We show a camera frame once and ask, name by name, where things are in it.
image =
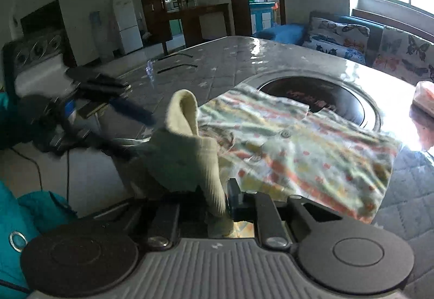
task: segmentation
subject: white refrigerator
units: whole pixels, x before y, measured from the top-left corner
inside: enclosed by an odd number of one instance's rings
[[[123,54],[142,48],[143,42],[137,26],[133,0],[113,0],[113,11],[118,23]]]

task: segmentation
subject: teal fabric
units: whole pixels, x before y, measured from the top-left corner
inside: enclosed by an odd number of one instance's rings
[[[6,93],[0,93],[0,150],[15,146],[19,142],[32,140],[32,129],[18,114]]]
[[[66,200],[54,193],[37,191],[16,199],[0,181],[0,279],[27,288],[20,268],[20,253],[9,244],[9,235],[18,231],[27,241],[76,219]],[[22,240],[16,236],[16,245]],[[21,299],[24,293],[0,286],[0,298]]]

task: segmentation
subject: pillow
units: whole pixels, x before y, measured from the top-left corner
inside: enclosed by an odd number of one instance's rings
[[[434,81],[434,45],[416,35],[384,27],[373,68],[412,85]]]
[[[369,28],[362,25],[341,24],[326,20],[323,18],[313,17],[310,20],[309,35],[315,34],[330,36],[337,44],[354,48],[365,54],[368,48]]]
[[[317,51],[352,60],[353,62],[365,65],[365,56],[362,52],[353,48],[336,45],[326,41],[311,40],[303,43],[303,47],[316,49]]]

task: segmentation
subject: refrigerator door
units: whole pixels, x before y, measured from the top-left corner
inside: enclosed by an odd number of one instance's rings
[[[138,26],[130,27],[129,29],[120,31],[122,47],[125,54],[135,51],[143,47],[142,38]]]
[[[119,31],[137,26],[133,0],[114,0],[113,11],[119,26]]]

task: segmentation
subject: patterned fabric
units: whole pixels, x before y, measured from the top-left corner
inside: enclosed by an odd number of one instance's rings
[[[365,65],[369,29],[313,17],[303,47]]]
[[[384,27],[373,68],[412,85],[434,81],[433,44],[408,32]]]
[[[298,194],[369,223],[388,187],[400,143],[331,111],[239,84],[199,109],[201,134],[217,139],[221,180],[275,200]]]
[[[365,65],[365,56],[363,55],[363,53],[353,48],[348,48],[348,47],[332,44],[330,42],[325,42],[321,40],[319,41],[314,40],[312,39],[314,37],[318,37],[318,36],[313,36],[311,37],[310,41],[304,42],[303,47],[316,49],[317,51],[327,53],[332,56],[338,56]]]

